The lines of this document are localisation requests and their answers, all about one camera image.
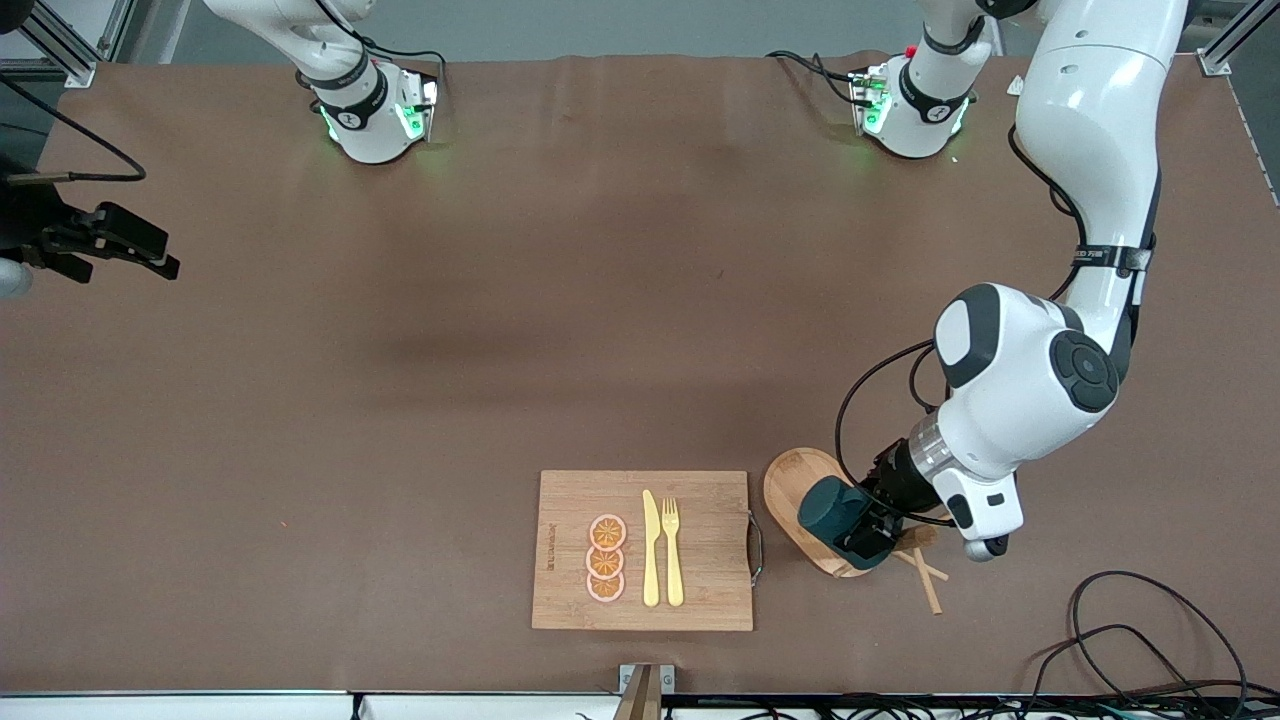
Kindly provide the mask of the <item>teal cup yellow inside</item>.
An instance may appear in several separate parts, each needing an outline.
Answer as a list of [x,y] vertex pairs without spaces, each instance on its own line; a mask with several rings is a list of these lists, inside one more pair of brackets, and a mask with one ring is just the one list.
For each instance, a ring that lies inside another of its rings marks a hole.
[[861,488],[836,475],[827,475],[803,497],[797,521],[837,557],[859,571],[869,571],[882,562],[851,562],[849,556],[849,532],[867,511],[879,509],[868,501]]

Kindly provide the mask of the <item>wooden mug tree stand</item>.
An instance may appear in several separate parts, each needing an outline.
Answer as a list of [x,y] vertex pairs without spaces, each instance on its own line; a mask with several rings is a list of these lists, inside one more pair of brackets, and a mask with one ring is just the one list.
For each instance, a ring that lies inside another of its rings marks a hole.
[[[800,447],[785,451],[765,470],[762,486],[765,506],[785,534],[817,569],[838,579],[865,575],[865,570],[856,569],[841,559],[799,523],[803,497],[826,477],[837,477],[846,486],[850,483],[844,471],[840,470],[836,459],[822,450]],[[923,550],[937,539],[938,529],[936,527],[909,527],[890,556],[915,568],[931,612],[940,616],[943,610],[934,582],[947,582],[948,574],[929,565],[923,555]]]

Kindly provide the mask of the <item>yellow plastic fork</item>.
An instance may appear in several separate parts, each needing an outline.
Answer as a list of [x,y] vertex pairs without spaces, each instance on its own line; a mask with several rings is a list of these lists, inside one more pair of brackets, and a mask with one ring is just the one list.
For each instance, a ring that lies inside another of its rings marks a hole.
[[678,553],[680,515],[675,497],[660,501],[660,527],[666,537],[667,602],[680,607],[685,602],[685,587]]

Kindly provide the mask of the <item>yellow plastic knife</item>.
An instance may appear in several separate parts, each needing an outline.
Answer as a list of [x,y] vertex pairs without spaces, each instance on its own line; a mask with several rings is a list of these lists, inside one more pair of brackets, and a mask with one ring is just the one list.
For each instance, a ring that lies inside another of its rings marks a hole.
[[662,534],[662,527],[655,497],[649,489],[643,491],[643,510],[645,542],[643,602],[646,607],[653,609],[660,603],[657,543]]

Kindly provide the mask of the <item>table cover mat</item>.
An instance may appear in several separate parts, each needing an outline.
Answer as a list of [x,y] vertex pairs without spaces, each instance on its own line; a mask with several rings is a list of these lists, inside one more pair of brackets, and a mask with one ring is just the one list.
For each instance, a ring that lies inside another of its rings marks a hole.
[[1225,79],[1164,91],[1130,375],[1019,474],[1004,559],[840,580],[762,521],[754,628],[531,625],[545,469],[746,471],[832,441],[978,282],[1048,293],[1073,223],[992,60],[948,154],[854,138],[764,59],[456,63],[436,142],[349,161],[284,67],[108,67],[63,110],[140,159],[72,184],[168,231],[0,302],[0,692],[1018,692],[1084,577],[1165,582],[1280,688],[1280,211]]

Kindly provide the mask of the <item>wooden cutting board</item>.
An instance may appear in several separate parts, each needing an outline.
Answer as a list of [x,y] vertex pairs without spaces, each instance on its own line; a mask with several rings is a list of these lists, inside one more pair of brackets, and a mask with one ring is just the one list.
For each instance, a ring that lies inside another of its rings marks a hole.
[[[643,602],[643,491],[678,505],[678,553],[685,602],[667,602],[666,537],[657,543],[660,603]],[[625,593],[600,603],[585,588],[588,527],[602,514],[622,518],[628,537]],[[547,470],[538,497],[531,624],[538,630],[750,632],[753,574],[748,562],[745,471]]]

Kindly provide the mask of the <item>aluminium frame profile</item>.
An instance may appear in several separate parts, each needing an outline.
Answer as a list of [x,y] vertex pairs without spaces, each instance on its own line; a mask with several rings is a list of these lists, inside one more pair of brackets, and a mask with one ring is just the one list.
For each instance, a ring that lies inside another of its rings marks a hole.
[[0,70],[87,88],[115,61],[140,0],[0,0]]
[[1197,49],[1196,55],[1203,76],[1230,76],[1231,58],[1277,13],[1280,13],[1280,0],[1249,0],[1210,45]]

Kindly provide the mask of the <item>metal mount bracket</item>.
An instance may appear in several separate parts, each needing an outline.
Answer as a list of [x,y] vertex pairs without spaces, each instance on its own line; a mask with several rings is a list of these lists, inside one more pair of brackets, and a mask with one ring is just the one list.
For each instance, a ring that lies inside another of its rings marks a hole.
[[666,700],[675,693],[673,664],[623,664],[618,667],[620,701],[612,720],[667,720]]

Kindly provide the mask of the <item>white table edge rail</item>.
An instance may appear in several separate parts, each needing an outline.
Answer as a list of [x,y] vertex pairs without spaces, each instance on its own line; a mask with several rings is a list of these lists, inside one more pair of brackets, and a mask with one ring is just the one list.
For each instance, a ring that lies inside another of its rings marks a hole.
[[612,720],[611,694],[0,694],[0,720]]

